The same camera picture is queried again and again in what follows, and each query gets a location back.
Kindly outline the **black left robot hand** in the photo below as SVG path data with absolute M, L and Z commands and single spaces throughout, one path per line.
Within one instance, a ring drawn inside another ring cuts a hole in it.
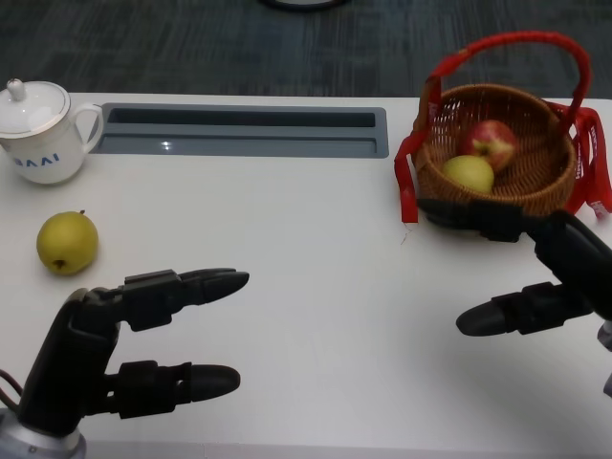
M 223 299 L 249 279 L 248 273 L 235 269 L 167 270 L 129 276 L 116 289 L 75 291 L 57 313 L 34 361 L 16 408 L 17 420 L 34 431 L 64 437 L 86 416 L 165 414 L 179 404 L 236 390 L 240 374 L 223 365 L 136 361 L 122 364 L 114 375 L 105 370 L 122 323 L 134 332 L 166 326 L 186 306 Z

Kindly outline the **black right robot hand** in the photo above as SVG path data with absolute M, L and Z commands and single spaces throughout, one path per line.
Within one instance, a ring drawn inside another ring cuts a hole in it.
M 417 206 L 436 225 L 475 230 L 490 241 L 516 243 L 528 234 L 537 259 L 560 281 L 531 285 L 469 309 L 456 320 L 462 334 L 528 335 L 592 313 L 611 319 L 611 249 L 576 216 L 565 210 L 533 216 L 490 200 L 462 204 L 420 198 Z

